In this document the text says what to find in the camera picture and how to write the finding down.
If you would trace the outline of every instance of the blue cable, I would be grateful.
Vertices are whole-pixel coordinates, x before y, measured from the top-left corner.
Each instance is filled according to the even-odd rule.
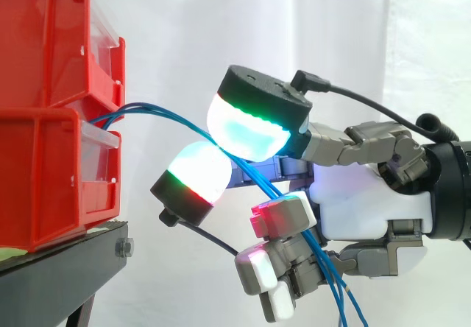
[[[171,112],[171,111],[169,111],[165,108],[161,108],[161,107],[156,106],[156,105],[153,105],[154,110],[149,108],[149,107],[138,108],[138,109],[135,109],[135,108],[134,109],[133,108],[127,109],[130,106],[134,106],[134,105],[135,104],[126,105],[125,109],[118,110],[116,112],[109,113],[107,115],[97,117],[97,118],[91,120],[90,123],[95,124],[95,123],[100,122],[104,119],[107,119],[107,121],[102,126],[102,129],[106,130],[115,119],[117,119],[120,116],[123,116],[124,114],[128,114],[128,113],[150,114],[150,115],[154,115],[154,116],[160,116],[160,117],[163,117],[163,118],[166,118],[166,119],[171,119],[173,121],[179,122],[180,124],[184,124],[186,127],[194,130],[195,132],[197,132],[201,136],[205,137],[211,143],[217,145],[216,142],[211,138],[209,133],[207,133],[204,130],[202,130],[201,128],[197,127],[195,124],[191,123],[187,119],[184,119],[183,117],[178,116],[176,113],[173,113],[173,112]],[[251,167],[244,160],[242,160],[240,158],[237,158],[234,155],[232,155],[232,154],[230,154],[230,153],[228,153],[224,150],[222,150],[222,151],[227,156],[229,156],[254,181],[254,183],[256,183],[262,189],[262,191],[270,199],[276,198],[276,196],[272,193],[273,190],[280,193],[279,190],[276,187],[274,187],[273,184],[270,183],[266,179],[266,177],[262,176],[262,174],[257,171],[257,169],[254,169],[253,167]]]
[[[312,251],[314,252],[314,255],[316,256],[317,261],[319,262],[319,267],[320,267],[320,269],[321,269],[321,271],[322,271],[322,274],[324,275],[325,279],[327,280],[327,282],[328,282],[328,284],[329,284],[329,286],[330,286],[330,290],[332,290],[333,297],[334,297],[335,300],[336,300],[337,307],[339,308],[341,322],[342,322],[342,324],[344,325],[344,327],[347,327],[347,318],[345,317],[345,313],[344,313],[344,304],[343,304],[343,302],[340,300],[339,293],[337,293],[336,288],[335,288],[334,285],[333,285],[332,277],[330,276],[330,273],[328,272],[328,269],[327,269],[327,267],[325,266],[324,260],[323,260],[323,259],[316,253],[316,251],[314,250],[312,240],[314,240],[314,241],[316,241],[316,240],[315,240],[315,238],[312,236],[312,233],[311,233],[309,230],[303,231],[301,234],[302,234],[302,237],[304,237],[304,239],[305,239],[306,242],[308,243],[309,247],[310,247],[310,248],[312,249]]]
[[[181,117],[180,115],[177,115],[176,113],[171,112],[170,110],[167,110],[165,108],[162,108],[157,105],[153,104],[148,104],[145,102],[134,102],[131,104],[127,104],[117,110],[116,112],[109,113],[104,116],[97,117],[93,120],[90,121],[90,123],[97,123],[100,122],[104,119],[107,121],[103,124],[102,128],[104,130],[107,130],[108,127],[120,116],[123,116],[124,114],[127,113],[140,113],[140,114],[151,114],[154,116],[160,116],[166,119],[171,119],[173,121],[179,122],[180,124],[185,125],[186,127],[194,130],[201,136],[205,137],[207,140],[209,140],[211,143],[217,145],[217,143],[213,140],[213,138],[210,136],[209,133],[205,132],[201,128],[197,127],[195,124],[191,123],[189,120]],[[260,172],[258,172],[257,169],[251,167],[248,163],[246,163],[244,160],[235,157],[234,155],[226,152],[225,150],[222,149],[222,151],[231,159],[233,160],[252,180],[255,184],[257,184],[261,190],[270,198],[274,199],[279,196],[282,196],[282,193],[280,190],[278,190],[266,177],[264,177]],[[312,249],[314,255],[316,256],[317,261],[319,262],[319,267],[321,268],[322,273],[326,277],[327,282],[329,283],[330,289],[332,290],[333,296],[336,300],[337,306],[339,308],[340,312],[340,317],[342,320],[342,323],[345,327],[347,327],[347,321],[345,318],[344,314],[344,296],[343,292],[341,290],[341,287],[346,288],[345,291],[347,292],[350,300],[352,301],[352,304],[355,307],[355,310],[358,313],[358,316],[360,317],[361,321],[363,322],[364,326],[368,326],[366,320],[364,319],[363,314],[361,313],[360,306],[357,304],[355,298],[353,297],[353,294],[351,293],[350,289],[347,288],[347,284],[341,279],[340,275],[337,273],[336,268],[333,266],[332,262],[330,259],[327,257],[327,255],[322,251],[321,247],[315,240],[314,236],[310,231],[303,231],[302,232],[303,237],[305,238],[306,242],[309,244],[310,248]],[[330,277],[330,274],[328,271],[331,271],[337,286],[339,288],[339,292],[336,291],[335,287],[333,286],[333,281],[332,277]]]
[[[347,293],[348,297],[350,298],[350,301],[352,301],[353,307],[355,307],[355,310],[358,314],[358,317],[360,317],[361,322],[365,327],[368,327],[368,322],[366,321],[365,317],[363,316],[363,313],[361,312],[360,306],[356,302],[355,297],[353,296],[353,293],[351,292],[350,288],[347,286],[347,283],[344,282],[344,280],[341,278],[339,273],[337,272],[336,268],[334,267],[332,261],[327,257],[325,252],[322,250],[322,248],[319,246],[319,243],[315,240],[313,234],[310,231],[303,231],[302,235],[306,239],[306,241],[310,241],[312,246],[310,245],[311,249],[317,253],[321,257],[321,259],[325,262],[327,265],[327,268],[329,271],[332,272],[334,278],[342,285],[345,289],[345,292]]]

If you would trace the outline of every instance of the green led light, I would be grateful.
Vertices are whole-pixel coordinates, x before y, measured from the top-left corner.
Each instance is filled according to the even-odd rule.
[[[198,141],[177,155],[169,171],[201,198],[214,204],[229,184],[232,167],[218,147]]]
[[[208,111],[208,129],[222,149],[257,162],[275,155],[290,136],[290,132],[278,124],[242,112],[218,94]]]

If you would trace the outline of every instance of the screw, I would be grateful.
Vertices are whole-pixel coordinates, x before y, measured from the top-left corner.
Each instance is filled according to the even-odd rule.
[[[117,257],[131,257],[134,253],[134,239],[126,238],[126,239],[118,239],[116,242],[115,247],[115,254]]]

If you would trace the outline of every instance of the white backdrop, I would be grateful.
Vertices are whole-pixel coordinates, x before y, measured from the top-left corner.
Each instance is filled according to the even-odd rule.
[[[210,101],[232,63],[283,80],[303,68],[382,101],[389,0],[97,1],[127,41],[128,102],[153,102],[205,127]],[[429,77],[433,73],[410,75],[410,66],[404,64],[411,56],[408,52],[430,33],[419,29],[420,34],[410,25],[420,28],[418,21],[426,22],[427,17],[430,23],[432,8],[449,3],[392,0],[394,26],[390,24],[389,30],[394,28],[395,45],[390,34],[384,102],[411,119],[425,110],[436,111],[469,138],[463,124],[470,121],[466,89],[470,85],[464,73],[468,70],[463,68],[461,79],[455,81],[461,93],[448,94],[455,101],[443,103],[442,89],[434,88],[435,80]],[[467,10],[455,18],[466,19],[471,1],[460,3]],[[446,9],[440,12],[447,16]],[[447,42],[454,47],[452,54],[438,43],[440,48],[433,51],[442,64],[437,69],[450,68],[456,54],[462,63],[469,56],[461,48],[466,43],[469,48],[471,29],[454,28],[468,30],[461,39]],[[424,49],[432,46],[433,40]],[[417,71],[428,60],[420,51],[412,57]],[[419,77],[428,81],[426,87]],[[441,81],[446,77],[449,74],[443,74]],[[339,96],[321,95],[313,101],[311,119],[333,127],[379,118]],[[158,220],[162,205],[149,188],[198,136],[150,116],[129,116],[116,129],[124,140],[121,216],[130,221],[135,255],[96,295],[91,326],[265,326],[258,298],[244,294],[231,256],[184,228],[169,229]],[[239,250],[253,245],[257,239],[249,225],[249,209],[264,200],[256,188],[226,191],[202,227]],[[428,257],[404,277],[382,281],[347,277],[371,326],[468,324],[470,252],[452,242],[426,244]],[[329,248],[341,246],[335,243]],[[294,319],[279,326],[336,326],[337,318],[330,290],[322,286],[299,300]],[[350,326],[360,325],[351,306],[347,319]]]

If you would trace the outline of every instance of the red storage bin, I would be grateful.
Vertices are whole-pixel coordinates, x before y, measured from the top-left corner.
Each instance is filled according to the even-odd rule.
[[[90,120],[124,104],[124,40],[92,0],[0,0],[0,107],[68,107]]]
[[[71,109],[0,109],[0,247],[29,252],[119,214],[120,137]]]

